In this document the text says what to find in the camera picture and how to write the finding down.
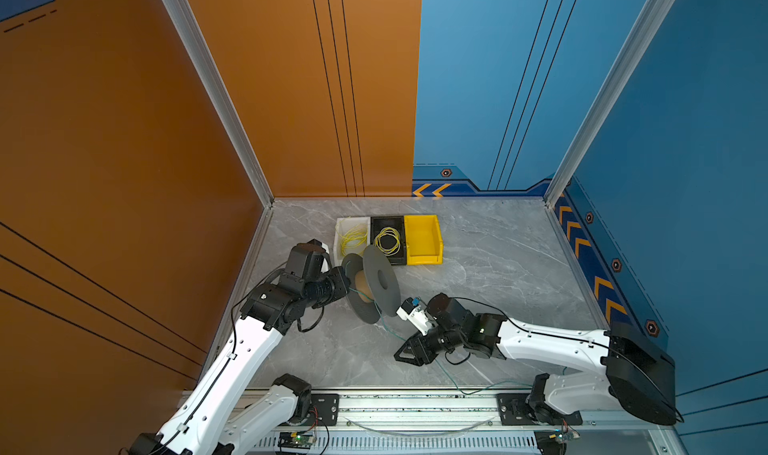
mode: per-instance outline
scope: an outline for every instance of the dark blue wall panel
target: dark blue wall panel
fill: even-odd
[[[644,3],[422,0],[414,163],[481,190],[552,175]]]
[[[576,172],[668,331],[692,453],[768,419],[764,374],[728,381],[768,368],[766,26],[766,0],[677,0]]]

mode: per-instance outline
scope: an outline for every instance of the green wire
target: green wire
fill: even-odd
[[[359,293],[360,295],[364,296],[365,298],[368,298],[370,301],[373,301],[368,295],[362,293],[361,291],[355,290],[354,288],[350,288],[350,290]],[[395,332],[389,330],[389,327],[386,325],[386,322],[384,321],[384,315],[382,315],[382,311],[379,308],[379,305],[377,305],[375,301],[373,301],[373,306],[375,306],[376,310],[379,312],[379,316],[381,317],[381,321],[382,321],[382,325],[384,326],[384,330],[388,331],[392,335],[395,335],[396,337],[398,337],[402,341],[407,341],[405,338],[403,338],[400,335],[396,334]],[[453,377],[451,377],[451,374],[446,371],[446,369],[443,367],[443,365],[440,364],[440,361],[435,360],[435,363],[437,364],[438,367],[440,367],[440,370],[442,370],[442,373],[446,374],[448,379],[453,383],[453,386],[456,387],[456,390],[464,393],[465,395],[472,395],[473,393],[482,392],[484,390],[487,390],[488,388],[492,388],[492,387],[495,387],[496,385],[500,385],[500,384],[506,383],[506,382],[519,383],[520,385],[523,385],[524,387],[529,387],[529,388],[532,387],[532,385],[528,385],[527,383],[522,383],[521,381],[515,380],[514,378],[508,378],[506,380],[502,380],[500,382],[493,383],[492,385],[488,385],[487,387],[481,388],[480,390],[475,390],[475,391],[472,391],[472,392],[465,392],[464,390],[462,390],[461,388],[458,387],[458,384],[456,383],[456,381],[453,380]]]

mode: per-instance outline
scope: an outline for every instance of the yellow bin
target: yellow bin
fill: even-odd
[[[442,235],[437,215],[405,215],[408,265],[440,265]]]

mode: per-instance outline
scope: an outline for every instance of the plastic container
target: plastic container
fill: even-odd
[[[376,239],[376,236],[385,227],[392,227],[393,229],[396,229],[400,234],[400,249],[387,257],[389,263],[392,265],[405,265],[407,262],[406,255],[408,248],[406,246],[406,242],[408,241],[408,236],[406,235],[406,224],[402,215],[393,215],[391,217],[371,217],[371,229],[368,232],[368,240],[370,244],[373,245],[373,241]],[[390,249],[391,247],[395,246],[395,239],[393,237],[382,237],[381,244],[384,249]]]
[[[371,244],[371,218],[370,217],[348,217],[336,219],[336,234],[333,235],[333,265],[335,267],[341,266],[341,260],[344,256],[341,255],[341,237],[346,234],[347,231],[354,229],[357,225],[364,224],[366,230],[368,230],[368,239],[363,241],[356,247],[350,247],[347,245],[346,253],[362,254],[362,251]]]
[[[408,265],[440,265],[442,234],[437,215],[406,215]]]

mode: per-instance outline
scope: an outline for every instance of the orange wall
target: orange wall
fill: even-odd
[[[421,0],[189,0],[275,196],[408,195]]]
[[[116,453],[195,385],[261,207],[160,0],[56,0],[0,46],[3,452]]]

